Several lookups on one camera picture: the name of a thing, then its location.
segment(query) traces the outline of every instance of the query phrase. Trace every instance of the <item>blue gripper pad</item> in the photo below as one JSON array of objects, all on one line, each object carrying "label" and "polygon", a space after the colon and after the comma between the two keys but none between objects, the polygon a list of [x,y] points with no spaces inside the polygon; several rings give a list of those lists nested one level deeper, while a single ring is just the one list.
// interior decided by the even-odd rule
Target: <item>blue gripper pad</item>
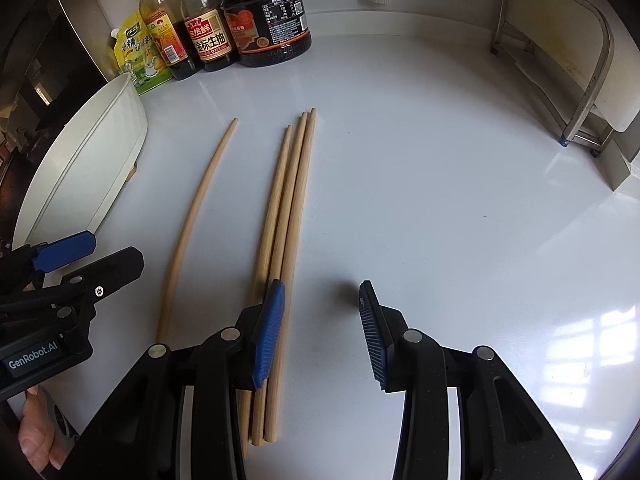
[{"label": "blue gripper pad", "polygon": [[42,272],[51,272],[80,258],[89,256],[94,251],[94,234],[89,231],[83,231],[47,244],[39,249],[38,256],[33,259],[33,268]]},{"label": "blue gripper pad", "polygon": [[284,296],[284,283],[280,280],[273,280],[269,287],[267,298],[262,304],[262,308],[266,309],[266,314],[255,345],[253,380],[256,388],[262,386],[262,382],[269,377],[269,372],[271,371],[273,355],[275,354],[278,334],[280,333],[280,323],[284,314]]},{"label": "blue gripper pad", "polygon": [[360,320],[364,330],[364,339],[369,350],[373,376],[380,383],[380,387],[384,389],[386,385],[386,345],[378,323],[378,316],[375,313],[375,309],[380,309],[380,305],[373,293],[370,282],[364,282],[360,285],[359,296]]}]

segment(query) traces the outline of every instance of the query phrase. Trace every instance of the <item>dark sauce jar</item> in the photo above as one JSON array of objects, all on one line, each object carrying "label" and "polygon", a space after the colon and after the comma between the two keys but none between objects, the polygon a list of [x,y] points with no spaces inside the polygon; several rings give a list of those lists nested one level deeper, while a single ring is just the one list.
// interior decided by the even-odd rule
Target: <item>dark sauce jar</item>
[{"label": "dark sauce jar", "polygon": [[246,66],[282,63],[311,46],[302,0],[223,0],[222,9]]}]

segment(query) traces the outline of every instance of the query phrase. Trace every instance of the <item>soy sauce bottle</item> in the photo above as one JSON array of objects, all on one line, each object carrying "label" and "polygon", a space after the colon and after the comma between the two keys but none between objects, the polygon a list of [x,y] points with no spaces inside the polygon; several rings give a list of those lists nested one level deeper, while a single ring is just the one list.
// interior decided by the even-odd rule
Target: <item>soy sauce bottle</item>
[{"label": "soy sauce bottle", "polygon": [[176,79],[185,79],[203,67],[182,20],[180,0],[140,0],[140,15]]},{"label": "soy sauce bottle", "polygon": [[180,0],[184,24],[207,72],[215,72],[240,59],[220,9],[221,1]]},{"label": "soy sauce bottle", "polygon": [[302,0],[223,0],[222,9],[241,64],[282,63],[311,47]]}]

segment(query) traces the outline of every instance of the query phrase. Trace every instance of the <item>metal rack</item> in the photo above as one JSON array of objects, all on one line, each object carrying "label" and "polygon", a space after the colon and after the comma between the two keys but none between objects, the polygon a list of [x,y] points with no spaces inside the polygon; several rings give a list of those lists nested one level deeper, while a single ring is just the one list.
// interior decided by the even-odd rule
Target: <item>metal rack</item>
[{"label": "metal rack", "polygon": [[[568,92],[565,92],[553,81],[548,71],[544,70],[535,56],[536,49],[539,48],[536,43],[513,24],[507,22],[509,0],[500,1],[500,18],[495,30],[491,52],[492,54],[499,52],[504,54],[525,76],[529,86],[548,108],[562,130],[559,138],[560,144],[566,147],[569,142],[578,142],[590,148],[593,156],[597,156],[610,139],[613,128],[606,120],[598,118],[590,112],[592,112],[594,102],[609,72],[613,59],[614,41],[607,19],[593,4],[587,0],[573,1],[591,12],[600,23],[602,30],[602,49],[598,61],[587,88],[577,104]],[[510,32],[510,35],[514,36],[516,40],[524,41],[524,49],[503,43],[502,37],[507,25],[513,29],[513,33]]]}]

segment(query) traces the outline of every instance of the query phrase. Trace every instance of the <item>yellow sauce pouch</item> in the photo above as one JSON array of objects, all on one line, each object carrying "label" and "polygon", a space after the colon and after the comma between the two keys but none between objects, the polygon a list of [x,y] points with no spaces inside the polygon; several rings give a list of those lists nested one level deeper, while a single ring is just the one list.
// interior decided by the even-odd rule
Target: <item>yellow sauce pouch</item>
[{"label": "yellow sauce pouch", "polygon": [[130,15],[116,32],[113,53],[122,73],[129,72],[138,95],[155,88],[172,78],[158,54],[145,22],[136,11]]}]

